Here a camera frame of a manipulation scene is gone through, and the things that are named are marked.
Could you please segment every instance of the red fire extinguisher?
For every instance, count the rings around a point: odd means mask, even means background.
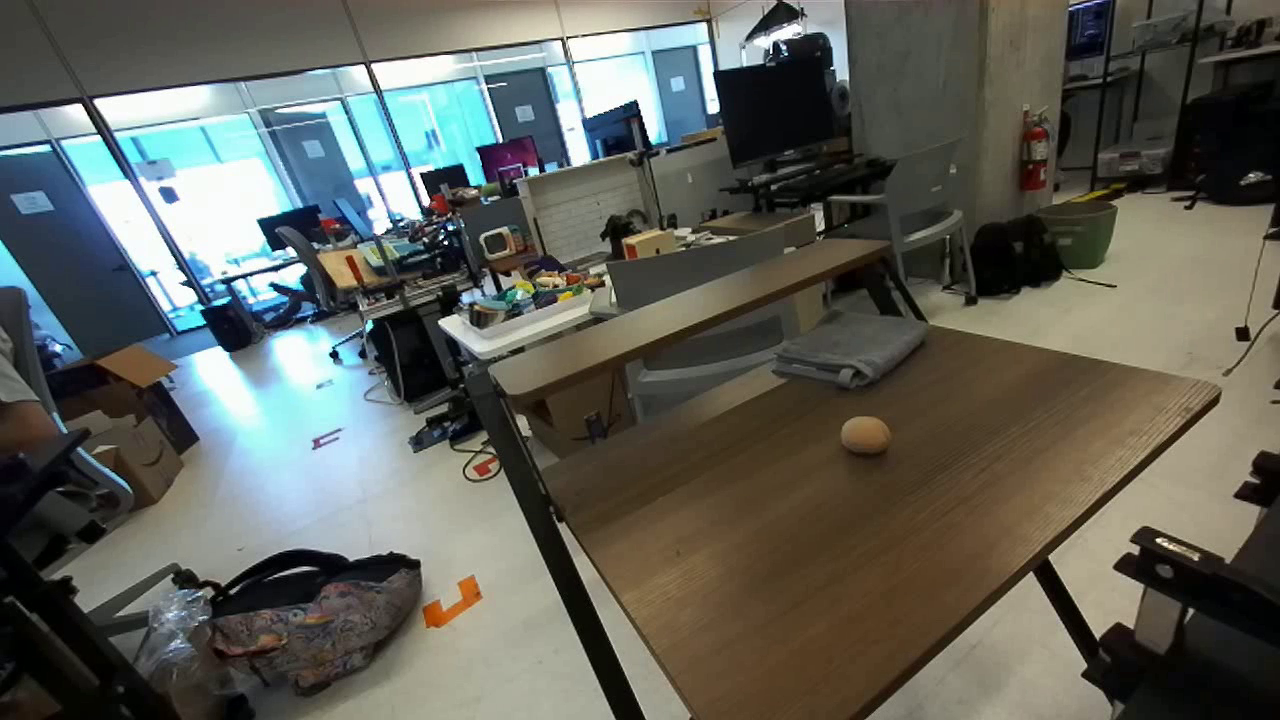
[[[1050,188],[1050,158],[1052,158],[1050,116],[1044,114],[1025,114],[1022,192],[1044,192]]]

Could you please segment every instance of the cardboard box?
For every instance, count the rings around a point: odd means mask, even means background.
[[[176,451],[188,451],[200,436],[164,388],[173,360],[128,343],[97,364],[59,369],[47,375],[66,422],[106,416],[149,416]]]
[[[671,232],[636,232],[623,240],[623,260],[671,256],[671,253],[685,253],[682,238]]]
[[[623,432],[636,425],[628,375],[597,374],[525,409],[530,432],[558,456],[572,456],[591,443],[591,432]]]
[[[128,481],[139,507],[156,503],[185,467],[156,422],[101,425],[89,443],[101,463]]]

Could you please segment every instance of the concrete floor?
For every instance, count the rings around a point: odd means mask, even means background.
[[[1217,381],[1220,409],[1169,449],[1061,552],[1058,568],[1093,627],[1133,620],[1137,588],[1111,573],[1129,531],[1161,524],[1177,535],[1234,552],[1252,512],[1234,500],[1257,449],[1276,449],[1271,381],[1280,336],[1270,331],[1252,360],[1225,375],[1242,343],[1252,256],[1270,208],[1185,213],[1169,195],[1129,195],[1105,268],[1116,287],[1061,279],[1013,301],[964,308],[930,283],[917,287],[946,328],[1105,355],[1142,369]],[[1270,316],[1280,250],[1265,250],[1265,293],[1252,328]],[[255,695],[274,716],[481,716],[481,720],[597,720],[607,716],[553,580],[525,531],[504,481],[467,486],[452,449],[414,451],[422,416],[399,409],[369,369],[328,364],[328,339],[352,321],[276,331],[268,343],[226,355],[197,352],[176,369],[176,401],[200,429],[176,488],[138,512],[122,531],[83,552],[70,573],[83,602],[179,560],[229,580],[282,547],[410,552],[423,560],[427,598],[458,598],[478,575],[486,602],[447,627],[414,627],[359,677],[298,701]],[[687,716],[655,662],[591,592],[650,716]],[[1109,716],[1080,681],[1080,658],[1032,580],[1018,584],[876,716]]]

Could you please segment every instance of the table leg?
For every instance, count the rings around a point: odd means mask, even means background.
[[[612,642],[601,624],[601,612],[590,598],[590,584],[577,573],[572,552],[558,527],[558,507],[553,507],[547,486],[546,486],[532,451],[521,441],[511,409],[504,405],[504,398],[486,364],[467,364],[464,375],[467,375],[467,392],[481,411],[481,425],[488,429],[488,443],[495,449],[495,456],[508,474],[508,486],[511,486],[517,503],[525,512],[525,524],[530,524],[530,531],[532,531],[532,539],[558,580],[559,603],[577,627],[577,642],[585,645],[585,654],[591,662],[591,673],[605,688],[612,716],[642,720],[643,711],[634,694],[634,681],[628,681],[623,666],[617,662],[617,649],[612,649]]]
[[[1084,666],[1101,670],[1105,666],[1101,642],[1093,638],[1084,612],[1075,607],[1067,584],[1058,575],[1052,560],[1035,564],[1035,580],[1041,580],[1058,620],[1066,620],[1066,627],[1067,627],[1075,654],[1084,658]]]
[[[905,316],[905,308],[910,308],[917,321],[924,321],[917,295],[910,293],[910,283],[901,279],[901,274],[892,268],[892,260],[869,268],[859,279],[865,279],[871,304],[876,304],[886,316]]]

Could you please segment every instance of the computer monitor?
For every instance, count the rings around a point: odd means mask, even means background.
[[[276,229],[298,229],[307,240],[320,240],[320,203],[303,203],[282,215],[262,215],[255,229],[264,232],[274,253],[286,253],[286,238],[276,238]]]
[[[478,153],[488,186],[517,186],[521,178],[542,170],[532,138],[481,145]]]
[[[642,103],[619,103],[601,116],[590,116],[591,159],[619,153],[653,153]]]
[[[1074,0],[1067,6],[1067,59],[1088,59],[1109,53],[1116,0]]]
[[[846,132],[835,71],[820,66],[718,71],[727,159],[771,159]]]
[[[445,188],[472,188],[464,163],[445,163],[445,170],[422,174],[422,180],[423,180],[423,192],[427,192],[427,195],[436,195],[436,192],[445,192]]]

